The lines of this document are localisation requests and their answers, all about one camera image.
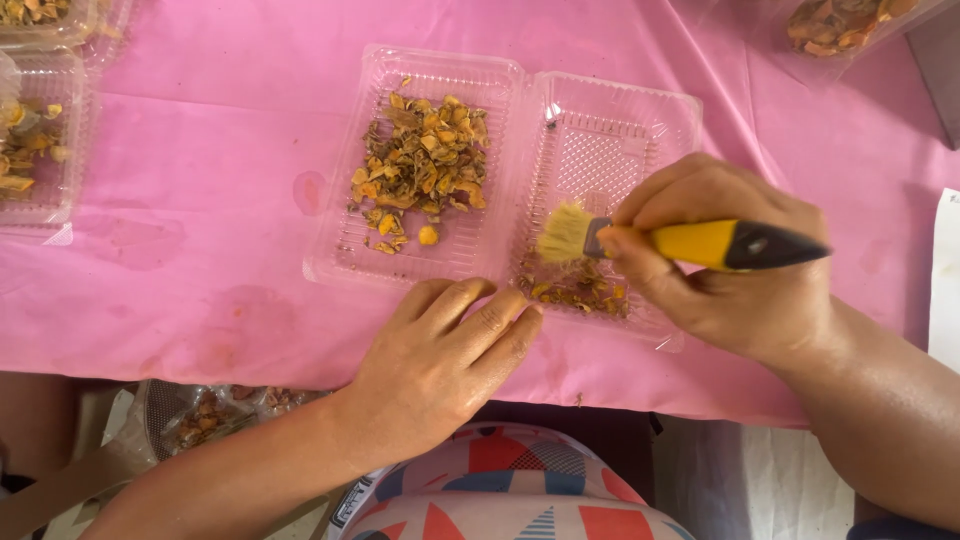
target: fingernail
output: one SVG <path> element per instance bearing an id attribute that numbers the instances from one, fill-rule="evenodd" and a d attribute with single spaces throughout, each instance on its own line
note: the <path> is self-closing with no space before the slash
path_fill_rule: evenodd
<path id="1" fill-rule="evenodd" d="M 620 246 L 617 243 L 616 233 L 610 227 L 597 231 L 597 241 L 603 246 L 607 258 L 620 257 Z"/>

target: pink table cover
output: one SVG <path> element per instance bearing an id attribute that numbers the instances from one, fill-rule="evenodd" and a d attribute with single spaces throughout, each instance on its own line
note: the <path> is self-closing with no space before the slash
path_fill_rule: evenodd
<path id="1" fill-rule="evenodd" d="M 960 154 L 902 38 L 808 88 L 724 3 L 143 0 L 102 111 L 67 247 L 0 244 L 0 368 L 333 388 L 399 293 L 306 281 L 371 42 L 492 55 L 689 93 L 705 145 L 822 206 L 833 289 L 925 347 L 934 209 Z M 679 354 L 547 320 L 504 400 L 801 427 L 773 375 L 687 339 Z"/>

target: brush bristles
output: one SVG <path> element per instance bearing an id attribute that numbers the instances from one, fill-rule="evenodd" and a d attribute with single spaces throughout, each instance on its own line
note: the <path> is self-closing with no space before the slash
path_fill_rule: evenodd
<path id="1" fill-rule="evenodd" d="M 537 237 L 537 253 L 545 262 L 563 262 L 584 256 L 584 244 L 593 216 L 577 205 L 560 203 Z"/>

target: brush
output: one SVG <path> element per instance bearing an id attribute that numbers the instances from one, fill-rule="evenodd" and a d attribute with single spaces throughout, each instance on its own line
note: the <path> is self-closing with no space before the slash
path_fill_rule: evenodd
<path id="1" fill-rule="evenodd" d="M 606 258 L 596 234 L 611 226 L 609 217 L 560 203 L 543 225 L 537 252 L 545 262 Z M 722 271 L 780 268 L 830 254 L 829 247 L 805 234 L 742 219 L 671 225 L 649 234 L 664 257 Z"/>

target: hand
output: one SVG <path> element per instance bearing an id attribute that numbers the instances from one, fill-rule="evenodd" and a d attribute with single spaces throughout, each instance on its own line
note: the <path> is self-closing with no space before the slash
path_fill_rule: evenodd
<path id="1" fill-rule="evenodd" d="M 622 227 L 607 228 L 597 238 L 632 287 L 707 343 L 766 363 L 835 346 L 828 258 L 773 270 L 700 270 L 686 276 L 643 233 L 717 219 L 761 221 L 828 244 L 818 208 L 706 154 L 691 154 L 652 174 L 613 214 L 613 224 Z"/>
<path id="2" fill-rule="evenodd" d="M 518 290 L 495 291 L 482 278 L 414 285 L 354 381 L 331 396 L 340 401 L 345 432 L 356 434 L 348 441 L 351 464 L 372 470 L 433 449 L 514 372 L 540 332 L 542 308 L 528 306 Z"/>

